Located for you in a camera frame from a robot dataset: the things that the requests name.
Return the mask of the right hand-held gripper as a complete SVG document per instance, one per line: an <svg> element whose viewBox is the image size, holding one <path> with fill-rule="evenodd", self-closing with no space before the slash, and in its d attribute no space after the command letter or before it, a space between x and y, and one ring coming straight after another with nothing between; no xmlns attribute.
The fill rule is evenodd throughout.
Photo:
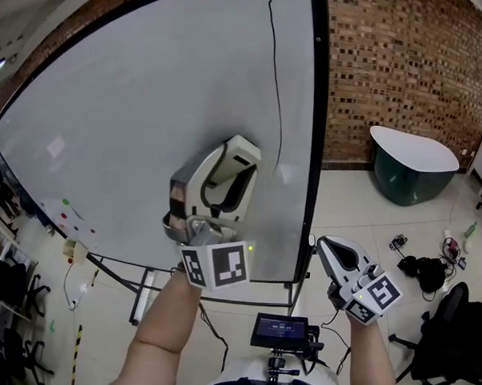
<svg viewBox="0 0 482 385"><path fill-rule="evenodd" d="M331 279L329 297L335 307L360 324L375 322L402 297L390 274L380 264L371 262L357 242L322 236L317 241L317 254Z"/></svg>

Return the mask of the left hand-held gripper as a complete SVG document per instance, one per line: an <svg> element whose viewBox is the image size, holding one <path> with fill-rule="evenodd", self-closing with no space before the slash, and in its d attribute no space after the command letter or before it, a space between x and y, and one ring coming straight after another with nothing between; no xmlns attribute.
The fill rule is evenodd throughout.
<svg viewBox="0 0 482 385"><path fill-rule="evenodd" d="M228 147L224 144L191 157L186 163L188 219L163 217L163 229L176 242L189 282L206 291L250 281L252 242L240 241L236 230L212 218L242 222L248 211L258 171L256 166L235 176L227 192Z"/></svg>

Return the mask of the person's left hand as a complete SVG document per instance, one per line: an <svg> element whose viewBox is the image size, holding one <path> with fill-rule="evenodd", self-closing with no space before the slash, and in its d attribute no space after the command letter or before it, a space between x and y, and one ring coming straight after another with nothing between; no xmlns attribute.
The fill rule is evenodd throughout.
<svg viewBox="0 0 482 385"><path fill-rule="evenodd" d="M186 188L181 182L170 182L169 226L179 230L186 228L185 191Z"/></svg>

